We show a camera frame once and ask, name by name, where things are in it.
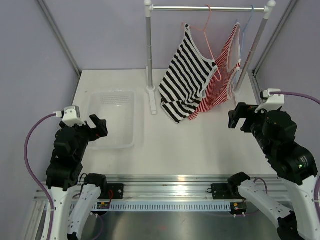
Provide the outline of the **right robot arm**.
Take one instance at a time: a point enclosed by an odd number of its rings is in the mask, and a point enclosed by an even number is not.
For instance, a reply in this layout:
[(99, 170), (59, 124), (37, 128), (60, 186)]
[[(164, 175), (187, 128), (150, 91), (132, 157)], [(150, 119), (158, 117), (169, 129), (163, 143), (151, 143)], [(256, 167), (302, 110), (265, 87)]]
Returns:
[(250, 201), (273, 223), (280, 239), (318, 240), (318, 169), (312, 153), (295, 142), (297, 124), (281, 109), (260, 110), (257, 105), (244, 102), (229, 111), (228, 118), (230, 129), (244, 119), (241, 131), (253, 135), (267, 162), (287, 189), (293, 209), (275, 201), (244, 172), (227, 180), (228, 195)]

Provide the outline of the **pink wire hanger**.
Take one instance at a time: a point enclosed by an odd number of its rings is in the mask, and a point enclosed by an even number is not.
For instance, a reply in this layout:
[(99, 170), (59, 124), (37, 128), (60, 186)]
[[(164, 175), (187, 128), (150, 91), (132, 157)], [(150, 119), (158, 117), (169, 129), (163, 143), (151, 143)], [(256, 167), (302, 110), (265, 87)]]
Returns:
[[(190, 28), (191, 29), (195, 29), (199, 32), (202, 32), (204, 34), (204, 37), (205, 37), (205, 40), (206, 40), (206, 43), (207, 43), (207, 46), (208, 46), (208, 50), (210, 52), (210, 55), (212, 57), (212, 59), (214, 59), (214, 54), (212, 52), (212, 49), (211, 49), (211, 45), (209, 43), (209, 40), (208, 40), (208, 36), (207, 36), (207, 28), (208, 28), (208, 24), (209, 24), (209, 21), (211, 19), (211, 16), (212, 16), (212, 9), (211, 9), (211, 6), (210, 5), (206, 5), (206, 7), (208, 8), (209, 10), (209, 14), (208, 14), (208, 17), (207, 17), (207, 20), (205, 22), (205, 25), (203, 28), (198, 28), (198, 27), (195, 27), (195, 26), (191, 26)], [(220, 82), (222, 80), (222, 75), (220, 73), (220, 70), (217, 69), (217, 73), (218, 73), (218, 76), (216, 76), (215, 74), (213, 75), (214, 79), (217, 81), (217, 82)]]

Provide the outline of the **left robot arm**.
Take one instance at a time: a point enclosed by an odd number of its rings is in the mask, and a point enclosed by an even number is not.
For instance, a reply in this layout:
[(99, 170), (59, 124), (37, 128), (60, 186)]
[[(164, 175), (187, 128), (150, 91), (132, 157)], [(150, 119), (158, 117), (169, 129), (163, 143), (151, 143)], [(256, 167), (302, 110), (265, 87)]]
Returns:
[(55, 134), (54, 149), (46, 171), (46, 186), (51, 210), (47, 213), (45, 227), (49, 240), (68, 239), (68, 221), (72, 198), (83, 169), (82, 159), (89, 142), (108, 136), (107, 121), (95, 114), (89, 118), (95, 124), (67, 126), (60, 122), (61, 129)]

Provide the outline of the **black white striped tank top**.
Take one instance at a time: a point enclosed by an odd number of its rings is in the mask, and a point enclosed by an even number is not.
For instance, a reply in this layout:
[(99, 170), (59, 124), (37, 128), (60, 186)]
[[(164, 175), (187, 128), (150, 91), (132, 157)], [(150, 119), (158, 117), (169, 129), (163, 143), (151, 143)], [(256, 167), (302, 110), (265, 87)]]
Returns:
[(196, 112), (207, 97), (207, 87), (218, 70), (214, 57), (206, 58), (183, 24), (183, 38), (158, 87), (160, 106), (176, 124)]

